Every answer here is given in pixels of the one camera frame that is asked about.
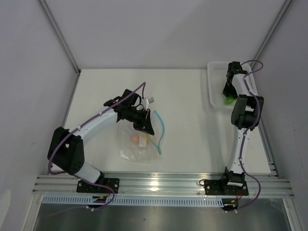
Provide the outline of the green toy vegetable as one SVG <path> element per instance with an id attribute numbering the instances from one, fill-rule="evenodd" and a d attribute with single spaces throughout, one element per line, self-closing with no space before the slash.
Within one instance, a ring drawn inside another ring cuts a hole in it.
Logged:
<path id="1" fill-rule="evenodd" d="M 228 96 L 225 101 L 224 101 L 224 104 L 225 105 L 231 105 L 235 102 L 235 99 L 232 97 L 232 96 Z"/>

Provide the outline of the pink toy egg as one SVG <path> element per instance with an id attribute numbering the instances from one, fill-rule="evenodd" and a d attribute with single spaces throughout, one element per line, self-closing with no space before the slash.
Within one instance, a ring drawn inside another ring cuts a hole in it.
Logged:
<path id="1" fill-rule="evenodd" d="M 130 140 L 131 140 L 133 143 L 139 143 L 139 135 L 136 135 L 136 134 L 132 135 L 132 136 L 130 137 Z"/>

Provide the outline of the clear zip top bag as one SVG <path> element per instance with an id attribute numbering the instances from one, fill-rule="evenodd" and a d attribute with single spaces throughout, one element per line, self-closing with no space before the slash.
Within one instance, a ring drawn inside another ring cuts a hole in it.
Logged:
<path id="1" fill-rule="evenodd" d="M 124 121 L 118 126 L 117 144 L 120 157 L 134 163 L 150 163 L 162 155 L 161 145 L 166 129 L 162 117 L 156 110 L 151 112 L 151 123 L 154 135 L 149 135 L 149 145 L 146 144 L 146 134 L 136 131 L 132 123 Z M 134 134 L 139 135 L 139 143 L 130 140 Z"/>

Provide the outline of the yellow toy fruit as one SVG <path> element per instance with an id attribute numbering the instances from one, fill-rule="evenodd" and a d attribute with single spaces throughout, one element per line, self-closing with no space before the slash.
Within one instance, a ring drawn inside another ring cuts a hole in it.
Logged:
<path id="1" fill-rule="evenodd" d="M 151 137 L 146 134 L 146 144 L 149 145 L 151 143 Z"/>

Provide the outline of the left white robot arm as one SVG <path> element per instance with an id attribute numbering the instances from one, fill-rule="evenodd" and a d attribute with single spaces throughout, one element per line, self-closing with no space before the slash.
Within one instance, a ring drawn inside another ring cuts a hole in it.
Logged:
<path id="1" fill-rule="evenodd" d="M 149 109 L 153 102 L 152 97 L 145 98 L 126 89 L 122 96 L 106 101 L 97 114 L 80 125 L 70 129 L 58 127 L 48 151 L 48 167 L 56 165 L 63 173 L 86 182 L 93 192 L 100 192 L 104 188 L 104 174 L 85 161 L 85 145 L 120 120 L 131 122 L 136 131 L 154 135 Z"/>

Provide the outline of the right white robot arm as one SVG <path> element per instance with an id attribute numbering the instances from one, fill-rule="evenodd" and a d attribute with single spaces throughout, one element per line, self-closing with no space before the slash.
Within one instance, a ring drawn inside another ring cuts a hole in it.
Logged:
<path id="1" fill-rule="evenodd" d="M 232 151 L 219 185 L 225 194 L 231 194 L 237 187 L 244 186 L 247 174 L 244 168 L 246 152 L 263 109 L 264 98 L 258 96 L 248 83 L 250 74 L 252 72 L 244 70 L 240 62 L 228 64 L 227 81 L 222 94 L 235 100 L 235 105 L 231 114 L 231 124 L 234 126 Z"/>

